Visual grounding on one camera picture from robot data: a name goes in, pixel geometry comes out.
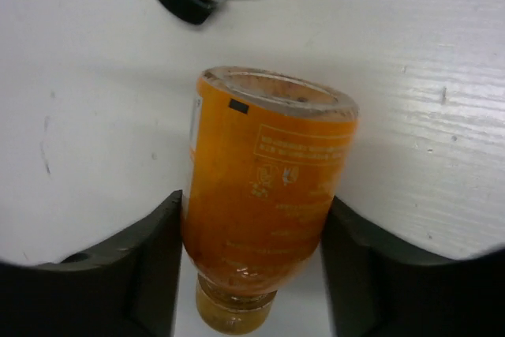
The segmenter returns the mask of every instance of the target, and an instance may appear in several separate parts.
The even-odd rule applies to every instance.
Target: orange label
[[[185,247],[231,293],[276,290],[319,243],[357,122],[275,113],[204,79],[196,88]]]

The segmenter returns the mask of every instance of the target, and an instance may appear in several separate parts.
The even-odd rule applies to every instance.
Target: scratch mark
[[[304,44],[304,47],[311,47],[312,45],[314,45],[314,39],[321,34],[321,30],[319,30],[318,32],[314,33],[311,37],[309,37],[309,39],[307,40],[307,42]]]
[[[440,99],[440,104],[444,105],[447,102],[447,87],[442,88],[442,97]]]
[[[42,158],[42,162],[44,162],[44,167],[46,167],[47,175],[51,176],[51,169],[49,168],[49,161],[46,157],[46,151],[44,150],[44,141],[40,141],[40,158]]]
[[[49,123],[51,122],[51,117],[46,116],[44,118],[44,133],[47,133],[47,130],[49,129]]]

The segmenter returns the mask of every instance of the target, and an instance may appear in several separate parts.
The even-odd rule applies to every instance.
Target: white wooden surface
[[[217,65],[290,73],[357,100],[338,195],[362,215],[455,258],[505,242],[505,0],[235,2],[202,30],[156,0],[0,0],[0,10],[2,259],[58,260],[181,188],[194,82]],[[209,335],[191,322],[184,262],[176,335]],[[304,291],[322,280],[317,259],[305,275],[273,320],[327,335],[322,284]],[[281,312],[296,299],[319,304],[319,319]]]

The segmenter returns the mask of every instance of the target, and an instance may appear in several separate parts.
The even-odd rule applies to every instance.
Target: black plastic bracket
[[[168,337],[177,299],[181,192],[60,264],[0,262],[0,335]]]
[[[335,198],[322,254],[338,337],[505,335],[505,249],[450,260]]]
[[[181,191],[60,264],[0,263],[0,336],[168,337],[181,259]],[[338,337],[505,335],[505,249],[454,261],[335,199],[322,254]]]

